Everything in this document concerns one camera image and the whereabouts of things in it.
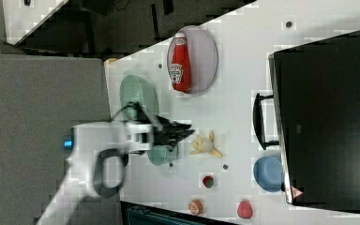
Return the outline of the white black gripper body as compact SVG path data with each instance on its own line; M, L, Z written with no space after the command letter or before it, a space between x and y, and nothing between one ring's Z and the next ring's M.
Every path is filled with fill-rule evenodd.
M139 102L129 102L126 105L133 113L133 120L126 121L128 154L142 154L162 145L160 134L163 125L158 117L149 112Z

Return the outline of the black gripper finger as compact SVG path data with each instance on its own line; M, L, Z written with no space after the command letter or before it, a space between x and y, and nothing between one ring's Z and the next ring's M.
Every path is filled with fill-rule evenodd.
M157 131L154 133L154 146L168 146L172 150L178 143L194 133L194 129L178 131Z
M161 117L161 116L158 116L157 120L162 125L163 129L167 130L167 131L169 131L169 130L181 130L181 129L187 130L187 129L191 128L190 124L182 124L182 123L179 123L179 122L176 122L176 121L173 121L173 120L169 120L169 119Z

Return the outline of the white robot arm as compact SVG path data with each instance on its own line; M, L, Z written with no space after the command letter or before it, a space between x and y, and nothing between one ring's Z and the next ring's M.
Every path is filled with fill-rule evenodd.
M72 151L60 187L36 225L67 225L86 198L111 198L125 183L127 158L143 155L156 146L169 149L194 133L182 124L149 112L139 102L129 102L134 120L79 124L72 128Z

